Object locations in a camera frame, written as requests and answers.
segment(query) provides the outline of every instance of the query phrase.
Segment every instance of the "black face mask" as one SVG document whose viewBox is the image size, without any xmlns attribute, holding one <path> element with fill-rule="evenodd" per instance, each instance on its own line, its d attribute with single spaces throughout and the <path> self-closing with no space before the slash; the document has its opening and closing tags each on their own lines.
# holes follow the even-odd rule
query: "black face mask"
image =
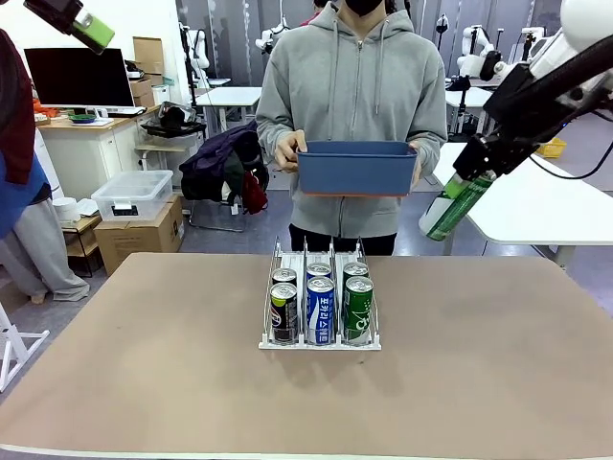
<svg viewBox="0 0 613 460">
<path fill-rule="evenodd" d="M 365 16 L 373 12 L 382 0 L 345 0 L 347 6 L 358 16 Z"/>
</svg>

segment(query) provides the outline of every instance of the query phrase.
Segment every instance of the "blue shirt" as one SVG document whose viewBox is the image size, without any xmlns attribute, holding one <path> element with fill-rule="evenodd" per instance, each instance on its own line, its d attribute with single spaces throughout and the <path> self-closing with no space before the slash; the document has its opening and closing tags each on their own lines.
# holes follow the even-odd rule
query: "blue shirt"
<svg viewBox="0 0 613 460">
<path fill-rule="evenodd" d="M 30 205 L 40 188 L 47 182 L 47 176 L 36 155 L 26 185 L 11 184 L 6 181 L 6 176 L 4 155 L 0 153 L 0 240 L 9 234 L 23 210 Z"/>
</svg>

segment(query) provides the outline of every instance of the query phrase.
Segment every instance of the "white wall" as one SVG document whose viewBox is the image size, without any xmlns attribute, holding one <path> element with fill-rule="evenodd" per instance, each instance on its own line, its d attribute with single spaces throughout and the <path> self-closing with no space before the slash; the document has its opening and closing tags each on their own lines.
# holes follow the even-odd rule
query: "white wall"
<svg viewBox="0 0 613 460">
<path fill-rule="evenodd" d="M 177 103 L 189 102 L 190 92 L 174 0 L 85 0 L 83 4 L 115 31 L 109 46 L 121 48 L 125 59 L 134 59 L 133 36 L 161 38 L 165 73 L 174 80 L 170 97 Z M 22 0 L 11 0 L 0 7 L 0 29 L 9 34 L 18 49 L 84 46 L 26 9 Z"/>
</svg>

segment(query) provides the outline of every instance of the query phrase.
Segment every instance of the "blue plastic container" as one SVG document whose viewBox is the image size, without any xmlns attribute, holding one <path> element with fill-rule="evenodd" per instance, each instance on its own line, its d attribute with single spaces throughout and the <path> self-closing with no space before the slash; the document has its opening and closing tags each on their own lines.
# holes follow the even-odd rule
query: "blue plastic container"
<svg viewBox="0 0 613 460">
<path fill-rule="evenodd" d="M 417 153 L 404 142 L 309 142 L 300 188 L 317 196 L 407 196 Z"/>
</svg>

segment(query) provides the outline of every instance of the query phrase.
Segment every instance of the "gray sweatpants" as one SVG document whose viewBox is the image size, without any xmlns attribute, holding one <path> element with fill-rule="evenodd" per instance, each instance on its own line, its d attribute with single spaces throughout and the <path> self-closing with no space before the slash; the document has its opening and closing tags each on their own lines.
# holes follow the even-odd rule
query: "gray sweatpants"
<svg viewBox="0 0 613 460">
<path fill-rule="evenodd" d="M 68 267 L 68 255 L 51 199 L 28 206 L 0 240 L 0 264 L 19 290 L 34 297 L 49 291 L 54 300 L 76 302 L 89 285 Z"/>
</svg>

